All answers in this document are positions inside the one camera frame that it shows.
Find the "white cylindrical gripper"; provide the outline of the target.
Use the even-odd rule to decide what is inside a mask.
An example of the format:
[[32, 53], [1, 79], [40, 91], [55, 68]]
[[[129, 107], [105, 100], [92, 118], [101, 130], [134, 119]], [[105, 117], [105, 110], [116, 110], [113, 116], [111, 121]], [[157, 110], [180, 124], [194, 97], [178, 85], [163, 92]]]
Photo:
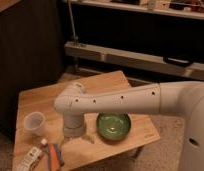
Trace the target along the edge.
[[86, 123], [83, 123], [81, 126], [76, 128], [69, 128], [67, 126], [63, 127], [63, 134], [66, 137], [61, 137], [59, 140], [59, 145], [66, 143], [67, 138], [78, 138], [83, 136], [82, 138], [86, 141], [89, 141], [91, 144], [94, 144], [94, 138], [88, 134], [85, 134], [87, 130]]

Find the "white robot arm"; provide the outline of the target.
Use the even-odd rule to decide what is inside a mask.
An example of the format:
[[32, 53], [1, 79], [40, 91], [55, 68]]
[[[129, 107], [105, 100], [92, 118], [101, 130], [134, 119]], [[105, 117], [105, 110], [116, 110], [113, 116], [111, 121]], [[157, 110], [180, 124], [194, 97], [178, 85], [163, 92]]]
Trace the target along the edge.
[[68, 138], [86, 132], [86, 113], [166, 114], [185, 118], [178, 171], [204, 171], [204, 82], [155, 83], [124, 90], [88, 94], [84, 86], [69, 84], [55, 99]]

